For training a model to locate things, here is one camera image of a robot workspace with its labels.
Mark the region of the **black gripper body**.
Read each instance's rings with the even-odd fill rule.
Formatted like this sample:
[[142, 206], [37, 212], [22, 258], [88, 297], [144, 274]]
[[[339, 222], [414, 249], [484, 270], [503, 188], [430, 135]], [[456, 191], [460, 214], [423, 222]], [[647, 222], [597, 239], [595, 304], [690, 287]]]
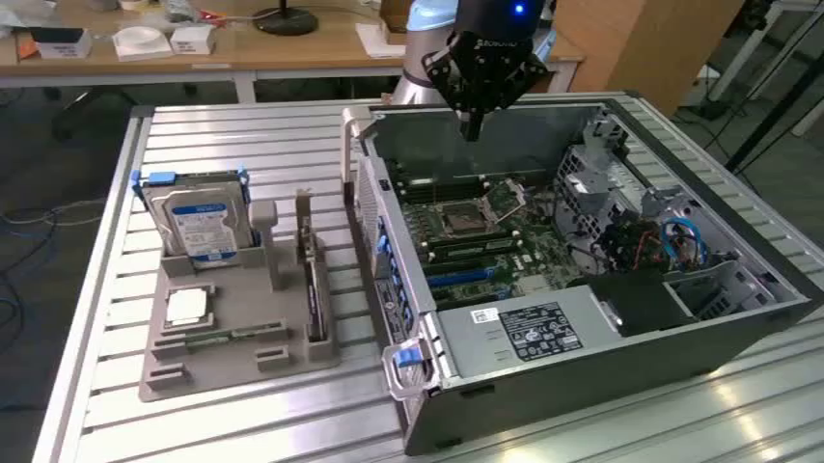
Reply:
[[456, 74], [448, 106], [492, 111], [512, 104], [546, 73], [532, 52], [543, 1], [460, 1], [448, 43]]

